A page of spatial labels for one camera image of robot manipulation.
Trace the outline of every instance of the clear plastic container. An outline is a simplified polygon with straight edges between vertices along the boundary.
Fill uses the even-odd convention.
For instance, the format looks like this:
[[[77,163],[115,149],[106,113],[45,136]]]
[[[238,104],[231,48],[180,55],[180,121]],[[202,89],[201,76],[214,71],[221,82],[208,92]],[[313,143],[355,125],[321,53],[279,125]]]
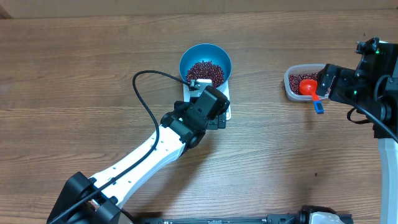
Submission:
[[[290,67],[286,71],[285,77],[284,77],[287,98],[292,101],[312,101],[311,96],[297,95],[292,92],[292,89],[290,89],[290,85],[289,85],[289,75],[300,75],[300,74],[309,74],[309,73],[319,72],[324,67],[325,67],[325,64],[305,64],[305,65],[294,65],[294,66]],[[329,96],[329,93],[327,93],[325,96],[319,96],[319,99],[324,100],[324,99],[327,99],[328,96]]]

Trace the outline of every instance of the wood grain surface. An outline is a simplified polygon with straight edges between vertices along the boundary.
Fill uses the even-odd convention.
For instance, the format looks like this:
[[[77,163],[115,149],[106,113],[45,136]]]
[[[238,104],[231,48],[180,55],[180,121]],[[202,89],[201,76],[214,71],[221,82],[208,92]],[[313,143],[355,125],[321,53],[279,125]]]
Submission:
[[[156,14],[395,9],[397,0],[0,0],[16,19]]]
[[[287,99],[298,64],[357,66],[357,40],[398,42],[398,11],[265,12],[0,21],[0,223],[43,223],[65,181],[103,170],[154,125],[131,87],[140,70],[179,76],[189,47],[210,42],[232,59],[232,120],[155,174],[128,201],[133,214],[253,217],[304,204],[377,223],[381,165],[372,126],[349,106]],[[158,120],[181,84],[143,75]]]

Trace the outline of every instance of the black cable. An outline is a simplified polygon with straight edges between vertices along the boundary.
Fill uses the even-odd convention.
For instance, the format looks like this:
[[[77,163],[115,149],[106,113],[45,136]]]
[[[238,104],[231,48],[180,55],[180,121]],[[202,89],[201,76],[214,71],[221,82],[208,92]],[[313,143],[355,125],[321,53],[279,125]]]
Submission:
[[[382,76],[380,76],[380,78],[376,82],[376,86],[374,87],[374,91],[373,91],[373,99],[374,99],[374,101],[377,101],[377,92],[379,91],[379,86],[380,86],[381,82],[385,78],[391,78],[391,76],[390,75],[382,75]]]
[[[120,211],[122,211],[122,213],[123,213],[128,219],[130,219],[133,223],[136,222],[136,219],[135,219],[128,211],[126,211],[124,208],[120,209]]]
[[[368,120],[368,119],[364,119],[364,120],[361,120],[361,121],[353,121],[353,120],[351,119],[351,115],[352,115],[352,113],[354,112],[354,110],[356,110],[356,108],[351,109],[351,110],[347,113],[347,119],[348,119],[348,121],[351,121],[351,122],[354,123],[354,124],[368,124],[368,123],[370,123],[370,120]]]
[[[141,71],[141,72],[137,72],[133,78],[132,78],[132,87],[134,89],[134,92],[137,95],[138,100],[142,103],[142,105],[144,106],[144,108],[147,110],[147,112],[149,113],[150,118],[152,118],[154,124],[155,124],[155,129],[156,129],[156,138],[155,138],[155,143],[152,145],[152,147],[149,149],[149,151],[142,156],[137,162],[135,162],[133,165],[131,165],[130,167],[128,167],[127,169],[125,169],[123,172],[121,172],[119,175],[117,175],[116,177],[112,178],[110,181],[108,181],[106,184],[102,185],[100,188],[96,189],[93,193],[87,195],[86,197],[82,198],[80,201],[78,201],[76,204],[72,205],[70,208],[68,208],[67,210],[65,210],[64,212],[62,212],[60,215],[58,215],[57,217],[53,218],[53,220],[51,220],[50,222],[48,222],[47,224],[54,224],[56,221],[58,221],[59,219],[61,219],[62,217],[64,217],[66,214],[70,213],[71,211],[73,211],[74,209],[76,209],[77,207],[79,207],[81,204],[93,199],[93,197],[95,195],[97,195],[98,193],[100,193],[102,190],[104,190],[105,188],[107,188],[108,186],[110,186],[111,184],[113,184],[115,181],[117,181],[118,179],[120,179],[122,176],[124,176],[125,174],[127,174],[128,172],[130,172],[133,168],[135,168],[138,164],[140,164],[143,160],[145,160],[156,148],[157,143],[159,142],[159,125],[157,124],[156,118],[154,116],[154,114],[150,111],[149,107],[147,106],[147,104],[144,102],[144,100],[142,99],[141,95],[138,93],[137,87],[136,87],[136,78],[144,73],[156,73],[156,74],[160,74],[160,75],[164,75],[166,77],[172,78],[180,83],[183,83],[185,85],[189,85],[188,82],[181,80],[179,78],[175,78],[172,75],[169,75],[167,73],[164,72],[159,72],[159,71],[154,71],[154,70],[145,70],[145,71]]]
[[[364,114],[368,120],[370,120],[373,124],[379,126],[379,128],[383,129],[396,143],[398,143],[398,137],[385,125],[383,124],[379,119],[377,119],[373,114],[369,113],[366,111],[364,108],[353,102],[352,100],[348,99],[344,95],[337,93],[340,97],[344,98],[346,101],[349,101],[349,103],[354,106],[359,112]]]

